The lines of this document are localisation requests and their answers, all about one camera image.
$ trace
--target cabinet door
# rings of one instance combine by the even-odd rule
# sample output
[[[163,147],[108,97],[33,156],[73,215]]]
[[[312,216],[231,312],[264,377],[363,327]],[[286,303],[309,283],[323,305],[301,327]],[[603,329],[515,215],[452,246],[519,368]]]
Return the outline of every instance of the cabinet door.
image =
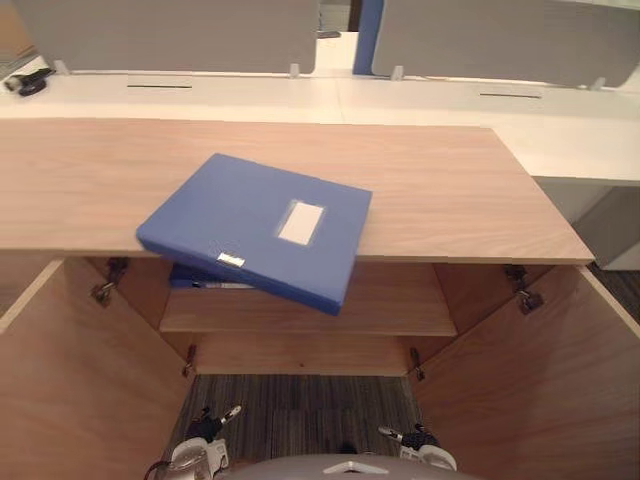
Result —
[[[184,361],[101,281],[53,261],[0,319],[0,477],[138,480],[162,454]]]
[[[533,284],[411,377],[460,471],[487,479],[639,478],[638,325],[585,268]]]

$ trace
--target blue folder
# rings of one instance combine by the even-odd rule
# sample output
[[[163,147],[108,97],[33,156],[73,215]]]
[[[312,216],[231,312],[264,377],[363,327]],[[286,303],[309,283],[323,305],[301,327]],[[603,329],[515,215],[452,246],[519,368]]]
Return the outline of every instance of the blue folder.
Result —
[[[367,190],[215,154],[137,237],[177,263],[337,315],[370,201]]]

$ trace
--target white desk surface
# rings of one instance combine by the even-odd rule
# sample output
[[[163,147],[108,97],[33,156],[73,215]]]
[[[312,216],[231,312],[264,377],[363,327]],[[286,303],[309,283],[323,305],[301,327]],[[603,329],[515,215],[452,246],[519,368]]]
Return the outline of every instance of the white desk surface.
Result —
[[[0,118],[174,118],[493,128],[536,177],[640,185],[640,74],[616,91],[358,77],[357,34],[318,41],[311,76],[56,75],[21,98],[4,89]],[[38,60],[25,71],[33,71]],[[128,88],[128,84],[191,88]],[[514,98],[486,94],[524,94]]]

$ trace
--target gray partition panel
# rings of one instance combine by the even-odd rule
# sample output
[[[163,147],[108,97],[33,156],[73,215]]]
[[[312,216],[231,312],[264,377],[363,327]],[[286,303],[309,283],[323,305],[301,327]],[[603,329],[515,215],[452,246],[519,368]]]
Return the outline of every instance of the gray partition panel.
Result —
[[[376,75],[619,86],[640,61],[640,12],[554,0],[386,0]]]
[[[302,73],[317,0],[14,0],[45,60],[70,70]]]

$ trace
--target cabinet hinge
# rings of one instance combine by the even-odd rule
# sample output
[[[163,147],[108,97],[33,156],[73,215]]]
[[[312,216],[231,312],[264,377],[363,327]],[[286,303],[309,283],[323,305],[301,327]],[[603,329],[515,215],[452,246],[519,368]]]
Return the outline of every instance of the cabinet hinge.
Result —
[[[409,349],[409,354],[411,355],[411,363],[413,363],[413,368],[411,370],[416,372],[416,378],[419,382],[421,382],[425,379],[425,374],[422,371],[422,368],[420,368],[420,354],[414,347],[411,347],[411,349]]]
[[[109,267],[107,281],[100,285],[95,285],[91,289],[91,296],[104,308],[111,303],[111,290],[116,288],[120,280],[122,280],[129,266],[129,259],[127,257],[112,257],[107,262],[107,266]]]
[[[542,295],[527,289],[527,269],[524,266],[505,265],[504,273],[513,284],[513,291],[520,299],[520,311],[524,315],[528,315],[544,304]]]
[[[189,345],[189,350],[187,350],[187,363],[184,364],[184,368],[182,369],[182,376],[185,378],[193,371],[193,361],[196,359],[197,350],[198,348],[193,343]]]

